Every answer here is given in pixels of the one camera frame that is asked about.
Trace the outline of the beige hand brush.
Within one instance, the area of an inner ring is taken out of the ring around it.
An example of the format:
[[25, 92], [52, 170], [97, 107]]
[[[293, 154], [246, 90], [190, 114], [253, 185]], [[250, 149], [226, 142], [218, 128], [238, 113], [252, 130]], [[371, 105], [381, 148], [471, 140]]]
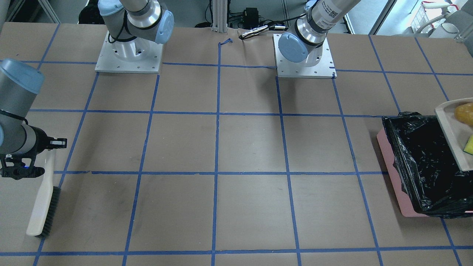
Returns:
[[61, 189], [54, 186], [56, 150], [47, 150], [44, 175], [26, 229], [27, 236], [46, 238], [52, 229]]

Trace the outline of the beige plastic dustpan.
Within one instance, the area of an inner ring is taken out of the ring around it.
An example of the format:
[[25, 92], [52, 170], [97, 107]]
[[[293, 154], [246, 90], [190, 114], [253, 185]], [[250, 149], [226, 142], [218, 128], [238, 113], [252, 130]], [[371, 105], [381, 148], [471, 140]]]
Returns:
[[444, 133], [448, 146], [461, 171], [473, 170], [473, 157], [463, 149], [473, 133], [472, 127], [455, 118], [455, 109], [472, 103], [473, 98], [446, 101], [435, 108], [435, 114]]

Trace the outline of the yellow sponge piece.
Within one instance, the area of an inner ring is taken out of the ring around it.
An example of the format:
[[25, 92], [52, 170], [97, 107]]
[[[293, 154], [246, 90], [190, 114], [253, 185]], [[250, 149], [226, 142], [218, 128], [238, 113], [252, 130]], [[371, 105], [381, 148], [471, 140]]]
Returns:
[[473, 135], [470, 135], [465, 146], [463, 147], [463, 152], [473, 155]]

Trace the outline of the pink bin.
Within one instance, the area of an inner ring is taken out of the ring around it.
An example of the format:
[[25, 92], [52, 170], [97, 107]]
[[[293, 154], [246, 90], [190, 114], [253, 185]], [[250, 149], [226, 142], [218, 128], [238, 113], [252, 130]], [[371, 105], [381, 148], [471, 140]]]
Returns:
[[392, 151], [392, 147], [388, 141], [388, 138], [384, 129], [380, 130], [377, 133], [377, 141], [380, 146], [380, 150], [383, 155], [386, 168], [388, 170], [388, 175], [391, 180], [391, 184], [394, 189], [395, 197], [397, 199], [397, 203], [399, 205], [401, 214], [404, 217], [427, 217], [427, 215], [417, 213], [414, 210], [409, 196], [407, 195], [407, 193], [405, 193], [402, 190], [402, 182], [401, 182], [400, 175], [398, 174], [397, 170], [394, 167], [395, 155], [394, 155], [394, 152]]

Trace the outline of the black trash bag liner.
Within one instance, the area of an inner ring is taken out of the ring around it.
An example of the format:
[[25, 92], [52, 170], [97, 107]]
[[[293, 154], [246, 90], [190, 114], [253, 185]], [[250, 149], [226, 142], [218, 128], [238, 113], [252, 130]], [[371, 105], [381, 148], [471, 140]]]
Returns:
[[415, 212], [444, 219], [472, 216], [473, 175], [461, 171], [436, 116], [402, 112], [382, 123]]

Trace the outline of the aluminium frame post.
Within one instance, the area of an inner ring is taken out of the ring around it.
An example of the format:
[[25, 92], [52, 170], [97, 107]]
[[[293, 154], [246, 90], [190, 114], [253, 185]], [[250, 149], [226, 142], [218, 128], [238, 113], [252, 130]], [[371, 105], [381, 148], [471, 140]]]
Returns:
[[228, 33], [229, 0], [210, 0], [211, 2], [211, 29], [213, 32]]

